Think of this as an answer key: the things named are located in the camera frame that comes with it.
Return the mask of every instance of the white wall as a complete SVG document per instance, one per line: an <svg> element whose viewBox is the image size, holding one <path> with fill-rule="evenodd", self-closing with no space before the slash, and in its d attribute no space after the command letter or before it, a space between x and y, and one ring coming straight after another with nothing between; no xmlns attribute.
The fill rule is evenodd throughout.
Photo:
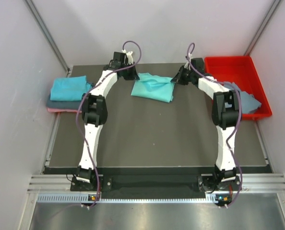
<svg viewBox="0 0 285 230"><path fill-rule="evenodd" d="M52 128L45 100L64 75L24 2L0 1L0 230L17 228Z"/></svg>
<svg viewBox="0 0 285 230"><path fill-rule="evenodd" d="M273 112L259 125L275 170L285 175L285 0L251 56Z"/></svg>
<svg viewBox="0 0 285 230"><path fill-rule="evenodd" d="M142 63L243 55L273 0L34 0L66 62L105 64L126 40Z"/></svg>

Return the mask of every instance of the gray cloth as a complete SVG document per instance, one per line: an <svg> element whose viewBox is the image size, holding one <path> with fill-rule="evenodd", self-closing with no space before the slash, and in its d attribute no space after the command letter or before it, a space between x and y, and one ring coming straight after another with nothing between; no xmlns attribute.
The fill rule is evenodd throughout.
<svg viewBox="0 0 285 230"><path fill-rule="evenodd" d="M51 109L70 109L70 110L78 110L81 101L75 102L62 102L62 101L51 101L51 95L47 98L47 108Z"/></svg>

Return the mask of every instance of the dark gray table surface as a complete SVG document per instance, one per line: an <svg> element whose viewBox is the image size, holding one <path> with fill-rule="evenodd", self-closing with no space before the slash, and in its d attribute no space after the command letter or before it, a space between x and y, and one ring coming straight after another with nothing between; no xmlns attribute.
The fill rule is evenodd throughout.
<svg viewBox="0 0 285 230"><path fill-rule="evenodd" d="M180 66L140 64L137 71L174 77ZM102 69L74 66L72 76L86 75L96 83ZM133 84L119 79L106 98L108 120L99 138L98 166L213 166L218 136L211 120L211 99L193 85L176 85L171 103L133 97ZM235 146L242 166L266 165L253 121L241 122ZM75 113L62 113L49 166L77 167L82 150Z"/></svg>

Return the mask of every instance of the blue towel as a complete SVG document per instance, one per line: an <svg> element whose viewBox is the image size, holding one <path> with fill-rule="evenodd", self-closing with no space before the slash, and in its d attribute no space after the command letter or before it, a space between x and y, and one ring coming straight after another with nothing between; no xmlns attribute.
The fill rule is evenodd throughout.
<svg viewBox="0 0 285 230"><path fill-rule="evenodd" d="M80 101L82 95L90 90L86 76L74 78L57 78L51 89L51 101Z"/></svg>
<svg viewBox="0 0 285 230"><path fill-rule="evenodd" d="M234 82L232 83L232 85L236 87L237 90L239 91L240 100L242 103L242 113L253 114L257 111L258 108L261 107L262 105L261 102L255 99L252 94L248 94L246 91L242 91ZM224 84L224 86L230 90L233 90L233 88L230 85Z"/></svg>
<svg viewBox="0 0 285 230"><path fill-rule="evenodd" d="M134 84L131 95L145 97L162 102L171 102L172 92L175 86L169 77L160 77L150 73L139 73L140 80Z"/></svg>

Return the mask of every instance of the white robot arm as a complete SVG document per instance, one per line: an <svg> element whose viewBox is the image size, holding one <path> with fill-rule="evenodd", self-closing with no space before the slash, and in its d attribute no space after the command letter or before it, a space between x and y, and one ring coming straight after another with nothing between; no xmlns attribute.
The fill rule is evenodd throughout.
<svg viewBox="0 0 285 230"><path fill-rule="evenodd" d="M82 117L85 124L85 138L88 141L91 157L97 165L96 153L98 148L100 132L107 120L107 107L105 98L117 82L119 77L125 80L139 80L135 67L115 72L116 70L133 64L132 52L125 50L115 52L113 59L105 66L101 78L95 85L95 88L86 97L82 105ZM79 163L76 179L82 182L90 183L91 171L94 166L90 161L87 144L84 142L83 154Z"/></svg>
<svg viewBox="0 0 285 230"><path fill-rule="evenodd" d="M191 63L200 73L204 74L202 58L194 58L191 60ZM236 179L237 171L231 154L231 150L234 152L235 134L228 141L231 149L227 145L226 140L235 129L239 105L235 91L215 83L216 79L212 76L206 75L206 77L208 79L202 78L195 71L191 70L187 63L181 66L171 82L181 85L188 85L191 82L213 100L212 120L216 125L218 133L218 155L214 169L214 182L219 184Z"/></svg>

